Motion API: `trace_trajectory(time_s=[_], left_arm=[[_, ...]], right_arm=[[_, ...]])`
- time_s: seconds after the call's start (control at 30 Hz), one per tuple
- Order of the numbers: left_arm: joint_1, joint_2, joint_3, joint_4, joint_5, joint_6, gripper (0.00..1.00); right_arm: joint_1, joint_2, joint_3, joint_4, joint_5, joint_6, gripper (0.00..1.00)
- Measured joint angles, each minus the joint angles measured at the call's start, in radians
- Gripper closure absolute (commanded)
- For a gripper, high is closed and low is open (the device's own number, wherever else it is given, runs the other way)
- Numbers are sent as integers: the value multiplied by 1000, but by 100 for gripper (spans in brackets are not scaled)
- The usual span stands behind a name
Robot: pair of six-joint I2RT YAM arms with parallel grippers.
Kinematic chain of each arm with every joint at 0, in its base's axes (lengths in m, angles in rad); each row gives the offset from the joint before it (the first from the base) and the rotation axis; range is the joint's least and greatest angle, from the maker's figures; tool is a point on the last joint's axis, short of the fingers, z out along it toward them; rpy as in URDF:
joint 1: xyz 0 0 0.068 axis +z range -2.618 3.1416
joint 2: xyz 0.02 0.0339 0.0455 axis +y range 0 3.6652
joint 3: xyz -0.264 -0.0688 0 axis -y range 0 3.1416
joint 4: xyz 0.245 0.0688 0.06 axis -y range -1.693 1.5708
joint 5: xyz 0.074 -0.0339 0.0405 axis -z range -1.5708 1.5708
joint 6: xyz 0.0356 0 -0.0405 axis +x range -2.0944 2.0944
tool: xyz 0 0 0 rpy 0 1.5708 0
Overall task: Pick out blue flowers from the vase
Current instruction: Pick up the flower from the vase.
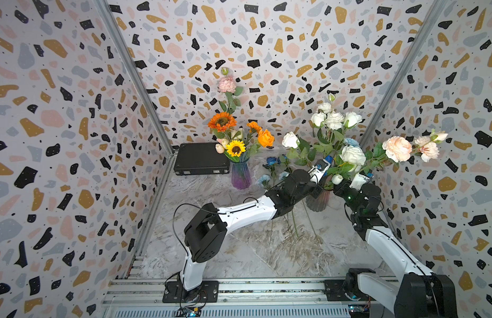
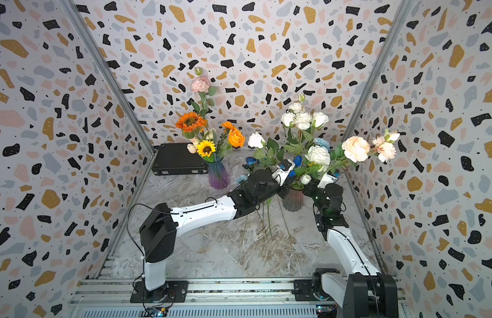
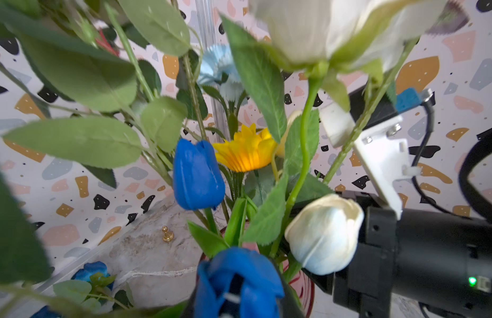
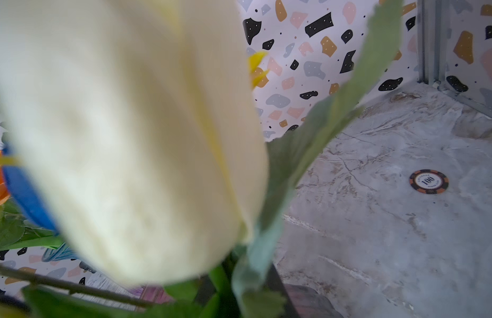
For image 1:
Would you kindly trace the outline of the brown ribbed glass vase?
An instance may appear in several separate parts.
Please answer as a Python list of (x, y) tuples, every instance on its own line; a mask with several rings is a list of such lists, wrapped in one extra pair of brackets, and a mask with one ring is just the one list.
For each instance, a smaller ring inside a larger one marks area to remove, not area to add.
[(328, 206), (329, 198), (332, 191), (323, 190), (319, 196), (308, 196), (306, 198), (306, 206), (309, 210), (314, 212), (322, 212)]

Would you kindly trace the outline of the small blue tulip flower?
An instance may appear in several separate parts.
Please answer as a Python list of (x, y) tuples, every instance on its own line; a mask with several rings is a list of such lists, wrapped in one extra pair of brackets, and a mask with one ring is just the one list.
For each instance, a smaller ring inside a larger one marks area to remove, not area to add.
[(293, 228), (294, 228), (295, 236), (296, 236), (297, 239), (299, 239), (300, 238), (300, 235), (299, 235), (299, 232), (298, 232), (298, 225), (296, 223), (296, 217), (295, 217), (294, 210), (291, 211), (291, 216), (292, 216), (292, 222), (293, 222)]

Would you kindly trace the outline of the blue rose bouquet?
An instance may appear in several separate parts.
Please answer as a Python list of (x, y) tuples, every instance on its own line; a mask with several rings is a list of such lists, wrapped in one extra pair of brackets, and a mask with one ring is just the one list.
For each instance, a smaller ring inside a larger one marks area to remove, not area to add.
[(290, 160), (284, 154), (279, 157), (268, 157), (266, 163), (263, 164), (263, 168), (267, 171), (266, 174), (271, 177), (271, 188), (284, 181), (292, 172)]

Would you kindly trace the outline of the purple ribbed glass vase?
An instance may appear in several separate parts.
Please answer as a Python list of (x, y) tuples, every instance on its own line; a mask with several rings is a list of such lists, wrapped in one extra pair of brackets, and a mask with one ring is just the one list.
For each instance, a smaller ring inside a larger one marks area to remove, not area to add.
[(251, 185), (251, 173), (248, 162), (233, 162), (231, 168), (231, 183), (236, 189), (247, 189)]

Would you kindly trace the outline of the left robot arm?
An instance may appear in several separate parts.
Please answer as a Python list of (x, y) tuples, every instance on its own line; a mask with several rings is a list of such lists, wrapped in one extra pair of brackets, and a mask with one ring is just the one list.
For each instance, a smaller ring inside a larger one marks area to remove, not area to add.
[(226, 236), (238, 229), (290, 213), (307, 196), (317, 197), (328, 177), (329, 163), (319, 160), (308, 171), (297, 169), (259, 198), (231, 207), (205, 204), (184, 228), (178, 242), (186, 258), (179, 273), (185, 292), (197, 290), (203, 282), (207, 261), (216, 256)]

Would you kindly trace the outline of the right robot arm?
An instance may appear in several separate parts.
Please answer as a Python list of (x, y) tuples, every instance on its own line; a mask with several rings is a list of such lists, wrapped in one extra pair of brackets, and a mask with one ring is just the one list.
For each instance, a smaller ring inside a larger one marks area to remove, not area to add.
[(351, 299), (370, 296), (395, 317), (456, 317), (454, 283), (422, 264), (381, 219), (380, 188), (364, 184), (355, 189), (344, 180), (333, 192), (351, 210), (349, 221), (356, 233), (377, 251), (398, 281), (394, 284), (373, 270), (351, 268), (345, 277), (346, 295)]

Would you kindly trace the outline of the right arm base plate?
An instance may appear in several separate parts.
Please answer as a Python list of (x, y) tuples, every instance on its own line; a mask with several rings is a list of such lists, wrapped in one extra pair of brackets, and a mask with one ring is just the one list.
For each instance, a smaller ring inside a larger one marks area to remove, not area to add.
[(376, 299), (362, 291), (347, 291), (344, 279), (324, 280), (324, 295), (328, 302), (375, 302)]

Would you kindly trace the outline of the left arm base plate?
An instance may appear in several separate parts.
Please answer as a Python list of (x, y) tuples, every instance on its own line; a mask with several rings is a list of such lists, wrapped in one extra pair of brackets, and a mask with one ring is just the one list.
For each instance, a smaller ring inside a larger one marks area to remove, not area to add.
[(192, 290), (186, 290), (181, 281), (166, 282), (162, 303), (216, 303), (218, 291), (216, 280), (204, 280)]

